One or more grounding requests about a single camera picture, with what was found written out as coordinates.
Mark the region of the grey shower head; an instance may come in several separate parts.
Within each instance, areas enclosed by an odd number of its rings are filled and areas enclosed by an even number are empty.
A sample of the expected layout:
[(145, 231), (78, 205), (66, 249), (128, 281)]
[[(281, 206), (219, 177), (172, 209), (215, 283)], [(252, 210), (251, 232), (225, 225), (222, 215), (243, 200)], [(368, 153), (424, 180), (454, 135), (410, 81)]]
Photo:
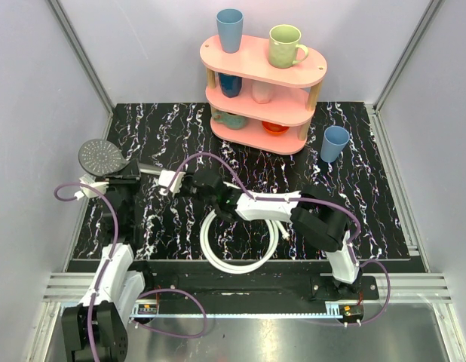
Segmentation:
[(146, 173), (156, 176), (163, 170), (136, 159), (127, 160), (115, 144), (103, 139), (86, 141), (78, 151), (78, 162), (87, 173), (98, 177), (119, 175), (128, 167), (131, 167), (134, 174)]

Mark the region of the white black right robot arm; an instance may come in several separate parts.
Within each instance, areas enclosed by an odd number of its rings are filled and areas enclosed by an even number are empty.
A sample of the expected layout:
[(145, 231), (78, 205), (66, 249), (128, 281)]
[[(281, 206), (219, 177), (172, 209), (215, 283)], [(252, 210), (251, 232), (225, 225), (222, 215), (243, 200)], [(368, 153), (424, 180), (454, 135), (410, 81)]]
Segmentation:
[[(325, 253), (338, 296), (350, 299), (360, 292), (360, 266), (351, 255), (347, 242), (350, 237), (347, 221), (351, 214), (331, 201), (315, 197), (312, 188), (286, 194), (258, 193), (227, 183), (218, 174), (202, 171), (178, 173), (168, 190), (174, 195), (195, 198), (213, 208), (201, 226), (200, 245), (208, 262), (221, 272), (242, 275), (265, 264), (277, 247), (278, 231), (275, 227), (285, 222), (291, 225), (296, 235)], [(263, 258), (244, 266), (219, 259), (207, 240), (215, 217), (226, 222), (264, 220), (273, 235)]]

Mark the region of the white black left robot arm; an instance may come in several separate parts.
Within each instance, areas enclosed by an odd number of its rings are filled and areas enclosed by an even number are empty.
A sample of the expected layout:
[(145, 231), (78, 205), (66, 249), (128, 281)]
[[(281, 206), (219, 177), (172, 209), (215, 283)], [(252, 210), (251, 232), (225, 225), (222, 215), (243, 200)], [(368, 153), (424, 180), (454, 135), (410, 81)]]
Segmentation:
[(88, 175), (72, 196), (100, 200), (107, 233), (94, 278), (77, 305), (64, 309), (61, 324), (68, 361), (123, 361), (127, 323), (137, 298), (149, 297), (152, 277), (129, 268), (137, 249), (135, 198), (140, 170), (135, 161), (86, 166)]

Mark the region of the teal ceramic mug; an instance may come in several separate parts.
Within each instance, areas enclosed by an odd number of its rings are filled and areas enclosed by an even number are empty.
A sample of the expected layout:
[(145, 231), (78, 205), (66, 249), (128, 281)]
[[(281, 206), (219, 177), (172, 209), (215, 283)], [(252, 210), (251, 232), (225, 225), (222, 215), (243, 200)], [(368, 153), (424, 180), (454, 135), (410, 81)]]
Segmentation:
[(236, 115), (230, 112), (216, 111), (212, 115), (213, 120), (225, 125), (228, 129), (240, 130), (248, 124), (248, 119), (242, 115)]

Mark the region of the orange bowl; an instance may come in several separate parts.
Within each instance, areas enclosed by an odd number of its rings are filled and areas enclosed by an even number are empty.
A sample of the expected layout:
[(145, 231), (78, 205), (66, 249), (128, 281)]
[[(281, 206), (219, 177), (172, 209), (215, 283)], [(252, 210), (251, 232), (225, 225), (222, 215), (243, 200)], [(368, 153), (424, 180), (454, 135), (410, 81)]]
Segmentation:
[(273, 136), (280, 136), (286, 133), (290, 129), (288, 126), (274, 124), (274, 123), (267, 122), (267, 121), (262, 121), (262, 127), (267, 133)]

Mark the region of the pink three-tier shelf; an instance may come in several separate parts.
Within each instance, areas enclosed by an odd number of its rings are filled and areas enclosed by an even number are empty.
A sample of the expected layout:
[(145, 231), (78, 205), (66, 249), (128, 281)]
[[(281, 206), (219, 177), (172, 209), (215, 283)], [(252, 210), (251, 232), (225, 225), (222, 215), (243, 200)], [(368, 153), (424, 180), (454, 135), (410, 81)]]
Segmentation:
[(223, 140), (293, 155), (306, 144), (327, 61), (309, 49), (299, 64), (278, 69), (267, 54), (268, 39), (249, 35), (233, 54), (223, 51), (216, 35), (201, 45), (210, 126)]

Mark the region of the dark blue cup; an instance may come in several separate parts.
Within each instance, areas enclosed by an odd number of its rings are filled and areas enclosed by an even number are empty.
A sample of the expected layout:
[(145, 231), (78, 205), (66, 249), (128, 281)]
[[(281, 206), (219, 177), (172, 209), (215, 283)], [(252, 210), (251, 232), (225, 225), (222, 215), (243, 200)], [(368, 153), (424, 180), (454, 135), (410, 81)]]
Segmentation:
[(237, 97), (242, 88), (242, 77), (219, 73), (219, 83), (222, 94), (228, 98)]

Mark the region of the pink faceted cup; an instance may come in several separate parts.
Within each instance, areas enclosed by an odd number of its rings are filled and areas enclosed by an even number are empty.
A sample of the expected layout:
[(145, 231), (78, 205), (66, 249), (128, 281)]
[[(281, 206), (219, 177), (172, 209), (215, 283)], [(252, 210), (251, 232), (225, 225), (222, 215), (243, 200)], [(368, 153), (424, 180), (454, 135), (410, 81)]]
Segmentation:
[(266, 104), (271, 101), (274, 93), (274, 86), (264, 81), (253, 81), (252, 98), (258, 104)]

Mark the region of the blue cup on table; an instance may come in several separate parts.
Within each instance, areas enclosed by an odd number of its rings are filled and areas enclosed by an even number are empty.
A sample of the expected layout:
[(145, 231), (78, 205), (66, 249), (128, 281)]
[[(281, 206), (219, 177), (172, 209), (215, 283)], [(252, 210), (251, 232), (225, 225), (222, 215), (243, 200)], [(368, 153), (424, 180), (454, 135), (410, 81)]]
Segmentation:
[(334, 162), (350, 140), (350, 133), (343, 127), (330, 126), (323, 134), (320, 158), (326, 163)]

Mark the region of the blue cup on shelf top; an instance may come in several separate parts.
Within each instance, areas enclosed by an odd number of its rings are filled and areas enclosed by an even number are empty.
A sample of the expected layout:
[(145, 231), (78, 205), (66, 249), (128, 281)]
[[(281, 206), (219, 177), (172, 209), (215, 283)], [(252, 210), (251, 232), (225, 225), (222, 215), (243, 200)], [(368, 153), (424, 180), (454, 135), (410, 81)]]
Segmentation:
[(243, 34), (244, 15), (234, 8), (219, 11), (216, 15), (216, 25), (222, 49), (233, 54), (240, 49)]

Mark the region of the green mug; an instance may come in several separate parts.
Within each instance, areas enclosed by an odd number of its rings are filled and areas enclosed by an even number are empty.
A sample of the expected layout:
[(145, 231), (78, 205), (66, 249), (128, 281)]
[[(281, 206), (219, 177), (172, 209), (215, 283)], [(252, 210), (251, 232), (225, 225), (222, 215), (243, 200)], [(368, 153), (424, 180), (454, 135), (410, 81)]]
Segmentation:
[(309, 49), (300, 43), (301, 31), (292, 25), (281, 24), (269, 32), (268, 62), (276, 68), (287, 69), (306, 60)]

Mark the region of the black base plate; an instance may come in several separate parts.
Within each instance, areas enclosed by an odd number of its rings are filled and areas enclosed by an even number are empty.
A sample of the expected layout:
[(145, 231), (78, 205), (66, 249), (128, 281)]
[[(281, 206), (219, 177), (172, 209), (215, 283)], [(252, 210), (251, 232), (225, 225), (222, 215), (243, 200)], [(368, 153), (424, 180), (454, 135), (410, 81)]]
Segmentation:
[(285, 314), (289, 317), (332, 314), (336, 302), (357, 304), (380, 300), (375, 278), (362, 276), (353, 287), (343, 287), (331, 275), (279, 270), (229, 275), (219, 271), (174, 272), (146, 269), (146, 290), (161, 314), (200, 314), (195, 297), (208, 315), (220, 317)]

